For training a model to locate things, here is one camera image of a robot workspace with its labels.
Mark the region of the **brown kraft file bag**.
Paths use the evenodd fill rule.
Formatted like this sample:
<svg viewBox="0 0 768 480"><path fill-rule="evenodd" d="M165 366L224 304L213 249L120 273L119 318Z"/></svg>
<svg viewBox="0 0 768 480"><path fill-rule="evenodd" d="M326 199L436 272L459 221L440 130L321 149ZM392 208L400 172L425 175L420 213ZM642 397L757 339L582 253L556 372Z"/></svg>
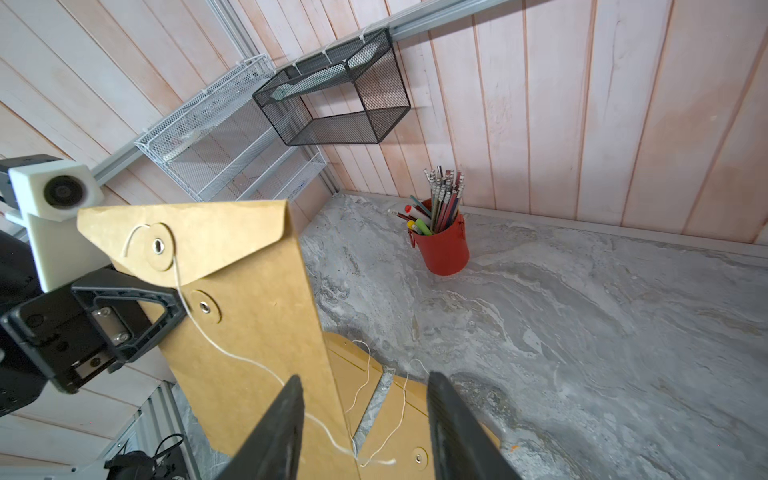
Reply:
<svg viewBox="0 0 768 480"><path fill-rule="evenodd" d="M362 479L435 479L427 413L427 387L395 376L360 452L363 461L395 459L394 465L371 462Z"/></svg>
<svg viewBox="0 0 768 480"><path fill-rule="evenodd" d="M324 332L323 336L348 432L354 436L379 385L383 367L362 342L332 332Z"/></svg>
<svg viewBox="0 0 768 480"><path fill-rule="evenodd" d="M191 316L160 349L213 449L236 454L298 375L309 412L299 477L358 477L286 201L88 208L77 227L118 270L181 288Z"/></svg>

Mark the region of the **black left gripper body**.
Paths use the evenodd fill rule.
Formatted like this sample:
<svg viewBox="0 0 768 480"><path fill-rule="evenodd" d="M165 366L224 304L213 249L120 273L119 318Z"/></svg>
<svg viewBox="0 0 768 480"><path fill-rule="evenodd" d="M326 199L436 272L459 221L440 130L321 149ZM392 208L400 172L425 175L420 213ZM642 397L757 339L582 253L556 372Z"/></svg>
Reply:
<svg viewBox="0 0 768 480"><path fill-rule="evenodd" d="M1 414L35 402L46 385L75 394L115 362L72 285L43 292L31 248L1 234Z"/></svg>

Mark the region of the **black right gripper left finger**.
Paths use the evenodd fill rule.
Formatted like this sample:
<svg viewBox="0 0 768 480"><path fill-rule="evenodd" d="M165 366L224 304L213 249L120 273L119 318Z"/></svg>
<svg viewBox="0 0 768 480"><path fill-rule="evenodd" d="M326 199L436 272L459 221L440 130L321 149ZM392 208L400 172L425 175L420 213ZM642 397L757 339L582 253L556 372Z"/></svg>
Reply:
<svg viewBox="0 0 768 480"><path fill-rule="evenodd" d="M217 479L296 479L304 418L303 386L293 375Z"/></svg>

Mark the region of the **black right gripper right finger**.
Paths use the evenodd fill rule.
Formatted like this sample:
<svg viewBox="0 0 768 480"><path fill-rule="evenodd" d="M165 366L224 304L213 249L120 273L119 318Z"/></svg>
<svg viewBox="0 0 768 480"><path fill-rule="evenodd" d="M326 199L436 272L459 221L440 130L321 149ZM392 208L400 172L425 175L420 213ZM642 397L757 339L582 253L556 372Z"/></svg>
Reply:
<svg viewBox="0 0 768 480"><path fill-rule="evenodd" d="M427 407L436 479L521 480L443 373L429 374Z"/></svg>

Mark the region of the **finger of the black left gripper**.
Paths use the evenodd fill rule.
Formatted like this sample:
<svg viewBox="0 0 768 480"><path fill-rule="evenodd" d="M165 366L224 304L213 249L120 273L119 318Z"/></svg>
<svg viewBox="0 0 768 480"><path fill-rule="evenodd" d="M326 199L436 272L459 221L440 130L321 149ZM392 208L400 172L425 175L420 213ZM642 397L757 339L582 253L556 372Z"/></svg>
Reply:
<svg viewBox="0 0 768 480"><path fill-rule="evenodd" d="M110 268L74 281L71 292L117 364L141 358L187 316L174 289L155 286Z"/></svg>

